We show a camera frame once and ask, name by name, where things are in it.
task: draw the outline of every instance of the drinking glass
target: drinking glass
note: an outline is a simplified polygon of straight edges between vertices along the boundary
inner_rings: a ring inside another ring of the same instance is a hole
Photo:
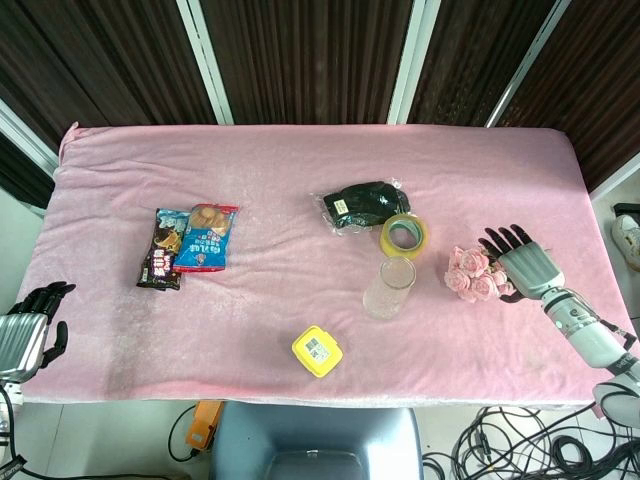
[[[362,304],[373,318],[389,320],[402,308],[416,281],[416,268],[404,257],[389,257],[364,292]]]

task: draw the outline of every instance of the pink artificial flower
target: pink artificial flower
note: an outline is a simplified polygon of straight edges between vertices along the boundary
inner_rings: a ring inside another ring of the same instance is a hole
[[[504,285],[498,285],[498,293],[500,295],[513,295],[516,293],[516,288],[511,282],[507,282]]]
[[[489,257],[483,255],[479,248],[470,248],[460,255],[460,270],[476,278],[482,275],[489,266]]]
[[[460,290],[458,292],[458,296],[469,303],[476,303],[476,300],[478,299],[471,290]]]
[[[491,297],[498,296],[498,287],[488,273],[483,273],[478,278],[471,280],[471,291],[479,300],[485,302]]]
[[[504,285],[505,283],[507,283],[507,280],[508,280],[507,274],[501,270],[498,270],[497,272],[493,272],[491,274],[491,278],[493,278],[493,281],[496,283],[496,287],[500,287]]]
[[[454,268],[460,268],[460,257],[462,256],[462,250],[460,247],[453,247],[451,253],[449,254],[449,270],[453,270]]]
[[[444,283],[454,292],[459,292],[469,288],[471,279],[459,268],[453,268],[444,274]]]

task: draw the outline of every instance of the pink fleece blanket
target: pink fleece blanket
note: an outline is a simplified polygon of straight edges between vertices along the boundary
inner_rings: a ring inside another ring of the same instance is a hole
[[[394,177],[431,242],[392,321],[362,294],[379,230],[329,232],[310,193]],[[25,385],[30,400],[217,398],[393,406],[583,404],[608,378],[588,368],[540,304],[468,304],[443,283],[454,244],[519,223],[567,284],[630,328],[573,149],[557,131],[442,126],[73,128],[21,295],[78,285],[57,320],[64,356]],[[229,268],[137,288],[157,207],[239,205]],[[323,379],[291,352],[308,326],[344,351]]]

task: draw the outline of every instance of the tape roll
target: tape roll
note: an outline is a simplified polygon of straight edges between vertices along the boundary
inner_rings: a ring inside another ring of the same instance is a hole
[[[405,248],[396,245],[391,238],[394,230],[407,231],[415,240],[415,245]],[[394,215],[382,227],[380,235],[380,247],[388,257],[405,257],[409,260],[416,258],[429,243],[429,232],[422,220],[413,215],[401,213]]]

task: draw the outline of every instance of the snack package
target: snack package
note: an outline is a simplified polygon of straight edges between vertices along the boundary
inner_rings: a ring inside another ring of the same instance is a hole
[[[200,204],[193,207],[182,248],[174,263],[178,272],[218,272],[226,267],[226,251],[238,207]]]
[[[393,184],[379,181],[351,185],[323,195],[323,216],[338,235],[370,230],[394,215],[411,210],[407,195],[399,188],[397,181]]]
[[[156,210],[153,240],[142,262],[138,287],[180,290],[180,274],[173,269],[173,262],[180,251],[188,221],[189,212]]]

